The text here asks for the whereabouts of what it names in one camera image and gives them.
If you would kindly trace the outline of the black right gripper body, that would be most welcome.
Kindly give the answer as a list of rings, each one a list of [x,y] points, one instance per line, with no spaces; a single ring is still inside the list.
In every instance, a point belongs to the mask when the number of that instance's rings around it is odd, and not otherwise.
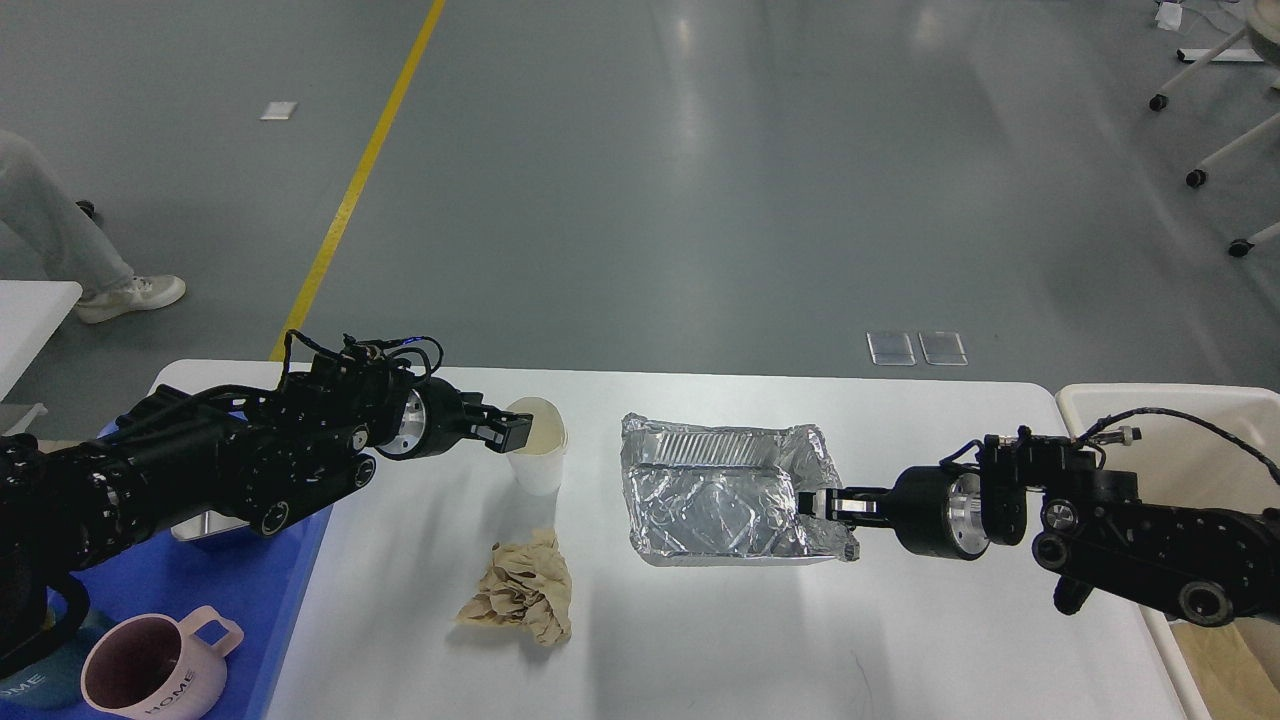
[[[920,556],[973,561],[989,547],[973,471],[904,470],[890,492],[890,523],[899,543]]]

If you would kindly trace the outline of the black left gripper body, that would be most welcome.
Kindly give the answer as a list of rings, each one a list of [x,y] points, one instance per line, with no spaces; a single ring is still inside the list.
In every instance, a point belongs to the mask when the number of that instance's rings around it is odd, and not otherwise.
[[[451,383],[424,383],[410,391],[399,427],[378,452],[392,460],[436,456],[470,432],[462,393]]]

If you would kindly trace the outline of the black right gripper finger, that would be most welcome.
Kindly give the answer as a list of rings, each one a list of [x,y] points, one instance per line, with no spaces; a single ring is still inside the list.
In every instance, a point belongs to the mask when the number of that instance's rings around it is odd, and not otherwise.
[[[846,527],[892,529],[892,521],[881,511],[878,502],[836,502],[832,506],[814,505],[814,516],[837,521]]]
[[[836,502],[878,502],[881,506],[890,496],[888,488],[876,487],[845,487],[823,488],[818,491],[797,492],[797,514],[814,518],[814,505],[832,506]]]

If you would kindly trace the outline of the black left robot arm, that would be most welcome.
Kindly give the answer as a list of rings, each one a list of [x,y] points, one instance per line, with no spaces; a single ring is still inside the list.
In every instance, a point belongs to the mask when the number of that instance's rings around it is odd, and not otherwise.
[[[276,387],[223,384],[193,395],[159,386],[96,439],[50,454],[29,434],[1,451],[3,674],[59,650],[90,596],[76,578],[206,511],[271,537],[364,488],[376,456],[430,457],[462,439],[522,448],[532,416],[494,407],[421,372],[422,338],[343,338]]]

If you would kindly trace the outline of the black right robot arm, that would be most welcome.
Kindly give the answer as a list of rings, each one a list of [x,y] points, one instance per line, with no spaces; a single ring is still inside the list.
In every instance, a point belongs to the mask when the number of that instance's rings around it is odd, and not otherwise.
[[[1078,612],[1092,591],[1198,626],[1240,618],[1277,621],[1277,510],[1242,512],[1147,503],[1133,471],[1107,469],[1108,445],[1142,433],[1142,407],[1102,416],[1080,436],[1014,436],[965,443],[931,466],[905,469],[890,488],[797,495],[804,516],[886,528],[910,553],[973,561],[992,544],[1019,544],[1028,495],[1041,497],[1036,562],[1056,574],[1053,606]]]

